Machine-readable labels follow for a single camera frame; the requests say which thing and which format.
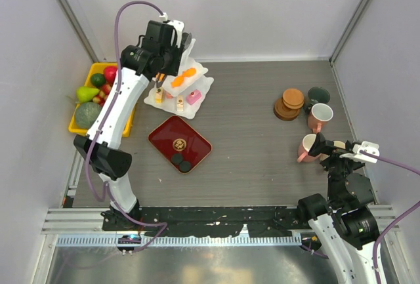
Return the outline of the orange fish cookie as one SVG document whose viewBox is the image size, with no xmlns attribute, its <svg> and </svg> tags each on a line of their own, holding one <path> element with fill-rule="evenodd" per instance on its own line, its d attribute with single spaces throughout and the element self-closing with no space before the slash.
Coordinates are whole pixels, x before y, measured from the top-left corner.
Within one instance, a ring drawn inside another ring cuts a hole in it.
<svg viewBox="0 0 420 284">
<path fill-rule="evenodd" d="M 175 88 L 175 87 L 179 87 L 179 86 L 181 86 L 181 85 L 183 84 L 183 82 L 184 82 L 184 76 L 177 76 L 177 77 L 175 77 L 175 79 L 171 82 L 171 86 L 172 86 L 173 88 Z"/>
<path fill-rule="evenodd" d="M 183 77 L 193 77 L 197 73 L 196 68 L 189 68 L 185 71 L 183 71 L 182 76 Z"/>
</svg>

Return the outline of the pink cake with cherry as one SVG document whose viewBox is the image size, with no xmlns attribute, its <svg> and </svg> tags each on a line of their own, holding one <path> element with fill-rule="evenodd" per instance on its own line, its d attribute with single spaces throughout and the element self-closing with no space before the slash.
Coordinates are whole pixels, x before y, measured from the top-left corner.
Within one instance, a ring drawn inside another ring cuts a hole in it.
<svg viewBox="0 0 420 284">
<path fill-rule="evenodd" d="M 187 97 L 186 101 L 187 103 L 192 106 L 195 104 L 199 99 L 201 98 L 201 92 L 199 90 L 192 91 Z"/>
</svg>

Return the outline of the cream cake with chocolate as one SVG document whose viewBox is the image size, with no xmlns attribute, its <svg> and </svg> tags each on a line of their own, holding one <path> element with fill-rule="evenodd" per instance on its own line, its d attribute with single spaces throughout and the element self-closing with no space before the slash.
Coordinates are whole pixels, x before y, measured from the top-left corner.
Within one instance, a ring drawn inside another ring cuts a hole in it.
<svg viewBox="0 0 420 284">
<path fill-rule="evenodd" d="M 182 95 L 177 96 L 177 111 L 178 112 L 184 111 L 184 97 Z"/>
</svg>

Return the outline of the black round cookie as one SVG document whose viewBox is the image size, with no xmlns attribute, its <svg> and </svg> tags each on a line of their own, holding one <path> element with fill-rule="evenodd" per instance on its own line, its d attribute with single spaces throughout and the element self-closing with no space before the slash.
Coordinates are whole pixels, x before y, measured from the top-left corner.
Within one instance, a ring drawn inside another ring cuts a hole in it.
<svg viewBox="0 0 420 284">
<path fill-rule="evenodd" d="M 179 171 L 183 173 L 188 173 L 191 168 L 192 164 L 189 161 L 182 161 L 178 166 Z"/>
<path fill-rule="evenodd" d="M 183 156 L 181 153 L 175 153 L 171 156 L 171 162 L 174 165 L 179 165 L 180 163 L 183 162 Z"/>
</svg>

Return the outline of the metal tweezers tongs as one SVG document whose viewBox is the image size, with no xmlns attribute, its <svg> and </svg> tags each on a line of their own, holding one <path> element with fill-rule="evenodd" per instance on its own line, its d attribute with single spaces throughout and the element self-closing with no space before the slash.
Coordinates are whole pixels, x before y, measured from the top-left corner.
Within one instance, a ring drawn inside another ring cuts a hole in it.
<svg viewBox="0 0 420 284">
<path fill-rule="evenodd" d="M 163 82 L 165 81 L 166 75 L 164 73 L 157 73 L 156 75 L 156 88 L 161 88 Z"/>
</svg>

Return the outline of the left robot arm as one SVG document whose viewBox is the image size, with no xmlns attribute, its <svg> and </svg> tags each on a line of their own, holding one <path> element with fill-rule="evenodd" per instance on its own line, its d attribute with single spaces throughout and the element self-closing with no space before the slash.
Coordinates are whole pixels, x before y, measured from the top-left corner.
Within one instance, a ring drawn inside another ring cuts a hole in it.
<svg viewBox="0 0 420 284">
<path fill-rule="evenodd" d="M 140 223 L 141 208 L 129 181 L 132 155 L 120 150 L 123 130 L 140 96 L 157 74 L 177 74 L 192 36 L 178 20 L 149 21 L 136 45 L 117 50 L 117 77 L 98 117 L 85 136 L 73 144 L 85 160 L 85 171 L 94 171 L 103 182 L 98 201 L 110 198 L 108 219 L 126 230 Z"/>
</svg>

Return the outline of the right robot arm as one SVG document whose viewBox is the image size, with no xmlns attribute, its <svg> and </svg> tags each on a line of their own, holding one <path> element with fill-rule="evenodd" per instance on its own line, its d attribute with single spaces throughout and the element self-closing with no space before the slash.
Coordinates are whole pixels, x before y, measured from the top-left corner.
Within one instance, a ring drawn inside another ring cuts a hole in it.
<svg viewBox="0 0 420 284">
<path fill-rule="evenodd" d="M 327 197 L 310 195 L 298 202 L 297 220 L 320 240 L 339 283 L 386 283 L 380 232 L 369 209 L 375 201 L 368 177 L 358 173 L 366 163 L 376 163 L 379 147 L 372 142 L 346 142 L 342 146 L 314 134 L 306 149 L 311 157 L 325 155 Z"/>
</svg>

